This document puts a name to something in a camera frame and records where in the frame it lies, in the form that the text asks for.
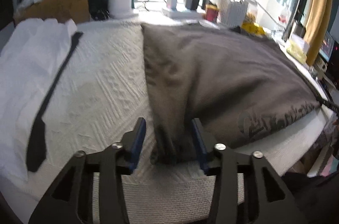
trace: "silver screw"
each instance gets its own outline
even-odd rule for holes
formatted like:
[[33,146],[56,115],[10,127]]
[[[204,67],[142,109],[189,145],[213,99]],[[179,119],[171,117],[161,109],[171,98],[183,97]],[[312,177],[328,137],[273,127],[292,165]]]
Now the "silver screw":
[[226,146],[224,144],[215,144],[214,148],[217,150],[225,150]]
[[264,154],[261,152],[261,151],[254,151],[253,153],[253,156],[255,157],[255,158],[263,158],[264,157]]
[[120,149],[120,148],[122,148],[122,143],[120,143],[120,142],[114,143],[114,144],[112,145],[112,148],[114,148],[114,149]]
[[76,158],[81,158],[82,156],[84,156],[86,153],[83,151],[83,150],[78,150],[75,154],[74,154],[74,156],[76,157]]

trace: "yellow curtain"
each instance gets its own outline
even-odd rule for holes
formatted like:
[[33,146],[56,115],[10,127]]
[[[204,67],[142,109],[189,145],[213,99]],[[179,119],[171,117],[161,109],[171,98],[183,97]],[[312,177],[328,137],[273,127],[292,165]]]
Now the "yellow curtain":
[[310,44],[306,63],[313,65],[329,23],[332,0],[313,0],[310,15],[306,24],[304,40]]

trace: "cardboard box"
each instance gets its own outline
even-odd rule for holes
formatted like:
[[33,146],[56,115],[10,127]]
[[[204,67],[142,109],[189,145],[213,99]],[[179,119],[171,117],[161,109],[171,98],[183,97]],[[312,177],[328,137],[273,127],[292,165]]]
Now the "cardboard box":
[[76,24],[87,22],[90,18],[88,0],[42,0],[14,14],[14,24],[31,17],[42,20],[56,18],[60,23],[69,19],[73,19]]

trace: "bed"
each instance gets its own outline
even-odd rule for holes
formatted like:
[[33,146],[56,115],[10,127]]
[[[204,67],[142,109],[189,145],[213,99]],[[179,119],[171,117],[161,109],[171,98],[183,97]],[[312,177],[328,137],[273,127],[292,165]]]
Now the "bed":
[[[43,120],[46,124],[47,159],[24,181],[0,177],[0,191],[23,223],[50,183],[78,150],[92,153],[121,139],[138,117],[147,122],[146,138],[138,168],[123,177],[130,223],[189,223],[209,213],[214,178],[206,177],[196,162],[154,166],[150,154],[155,145],[149,105],[139,20],[177,24],[157,13],[131,21],[89,22],[78,25],[84,35],[62,73]],[[306,69],[299,70],[326,98]],[[278,174],[284,174],[313,145],[325,125],[334,118],[326,107],[237,151],[260,150]],[[243,200],[238,177],[238,201]],[[99,223],[98,176],[94,177],[93,216]]]

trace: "monitor screen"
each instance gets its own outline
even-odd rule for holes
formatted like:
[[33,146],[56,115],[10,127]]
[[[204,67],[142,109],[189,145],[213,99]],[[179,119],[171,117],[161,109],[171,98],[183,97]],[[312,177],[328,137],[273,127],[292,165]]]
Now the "monitor screen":
[[327,61],[329,62],[329,59],[332,54],[333,46],[334,46],[335,40],[329,32],[326,32],[323,43],[321,45],[321,48],[319,50],[319,54]]

